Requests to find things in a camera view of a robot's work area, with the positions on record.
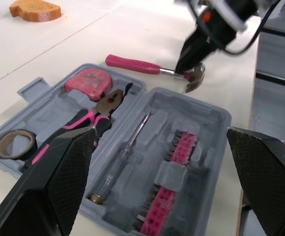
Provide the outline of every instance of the electrical tape roll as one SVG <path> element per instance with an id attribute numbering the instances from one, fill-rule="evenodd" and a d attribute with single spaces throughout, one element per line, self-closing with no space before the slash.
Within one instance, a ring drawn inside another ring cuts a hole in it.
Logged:
<path id="1" fill-rule="evenodd" d="M 11 155 L 6 153 L 7 147 L 14 141 L 16 136 L 24 136 L 29 139 L 29 146 L 16 155 Z M 13 159 L 13 160 L 23 160 L 26 161 L 32 157 L 32 155 L 37 150 L 37 143 L 35 139 L 35 134 L 25 130 L 25 129 L 16 129 L 7 132 L 0 139 L 0 159 Z"/>

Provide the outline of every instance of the gray plastic tool case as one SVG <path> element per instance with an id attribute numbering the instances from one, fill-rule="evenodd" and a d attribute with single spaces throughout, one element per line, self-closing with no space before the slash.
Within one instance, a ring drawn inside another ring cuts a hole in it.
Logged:
<path id="1" fill-rule="evenodd" d="M 77 90 L 66 93 L 62 88 L 66 81 L 87 68 L 107 71 L 113 79 L 112 91 L 124 90 L 128 83 L 133 83 L 133 86 L 113 112 L 112 128 L 102 136 L 92 155 L 80 213 L 117 235 L 142 235 L 134 231 L 132 223 L 153 186 L 160 166 L 165 168 L 161 163 L 175 132 L 185 131 L 196 134 L 198 141 L 187 165 L 186 176 L 176 181 L 172 172 L 172 177 L 164 180 L 174 181 L 172 184 L 180 190 L 162 235 L 170 235 L 168 230 L 173 229 L 179 236 L 203 236 L 226 146 L 226 130 L 231 121 L 230 114 L 221 108 L 163 88 L 145 92 L 145 84 L 139 80 L 104 67 L 84 64 L 52 88 L 42 78 L 37 78 L 21 89 L 18 93 L 28 105 L 0 127 L 0 137 L 10 130 L 27 129 L 36 134 L 39 146 L 80 109 L 94 107 L 95 103 L 86 95 Z M 108 199 L 103 205 L 96 205 L 87 197 L 149 110 L 154 115 L 138 136 L 128 164 Z M 20 177 L 23 164 L 21 160 L 0 159 L 0 169 L 16 178 Z"/>

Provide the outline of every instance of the white table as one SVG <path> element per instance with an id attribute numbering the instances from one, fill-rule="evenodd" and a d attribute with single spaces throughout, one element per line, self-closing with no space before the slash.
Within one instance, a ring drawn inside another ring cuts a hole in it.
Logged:
<path id="1" fill-rule="evenodd" d="M 108 54 L 174 68 L 185 38 L 194 29 L 188 10 L 167 0 L 54 0 L 61 5 L 63 17 L 40 24 L 11 18 L 8 7 L 12 1 L 0 0 L 0 125 L 26 106 L 16 92 L 36 77 L 54 85 L 83 63 L 104 64 Z M 232 49 L 249 42 L 259 19 L 252 18 L 248 24 L 249 29 Z M 228 110 L 233 126 L 248 128 L 256 58 L 257 44 L 238 58 L 216 53 L 204 62 L 202 85 L 186 95 Z M 116 70 L 144 81 L 147 90 L 185 90 L 186 82 L 169 76 Z M 0 170 L 0 203 L 15 182 Z M 241 185 L 227 147 L 207 236 L 235 236 L 240 194 Z M 78 215 L 71 235 L 113 234 Z"/>

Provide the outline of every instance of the toast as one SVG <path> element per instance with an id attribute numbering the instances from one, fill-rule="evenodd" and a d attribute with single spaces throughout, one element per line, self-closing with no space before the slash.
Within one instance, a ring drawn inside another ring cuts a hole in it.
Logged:
<path id="1" fill-rule="evenodd" d="M 25 21 L 45 22 L 61 17 L 60 6 L 42 0 L 17 0 L 9 7 L 13 17 Z"/>

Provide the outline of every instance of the voltage tester screwdriver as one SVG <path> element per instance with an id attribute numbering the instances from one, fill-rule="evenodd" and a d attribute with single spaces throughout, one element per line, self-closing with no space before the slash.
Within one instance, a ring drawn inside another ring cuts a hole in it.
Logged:
<path id="1" fill-rule="evenodd" d="M 138 137 L 139 133 L 141 132 L 141 130 L 143 129 L 143 127 L 145 126 L 145 124 L 147 123 L 151 115 L 152 115 L 151 111 L 149 111 L 144 116 L 143 120 L 140 122 L 139 126 L 136 128 L 134 134 L 130 138 L 127 145 L 125 145 L 121 149 L 121 151 L 118 153 L 118 155 L 115 158 L 115 162 L 111 166 L 108 174 L 106 175 L 104 179 L 104 182 L 100 184 L 97 190 L 93 194 L 91 194 L 91 196 L 89 197 L 91 201 L 100 205 L 109 195 L 113 185 L 115 184 L 117 177 L 121 174 L 122 170 L 126 166 L 128 157 L 132 152 L 136 138 Z"/>

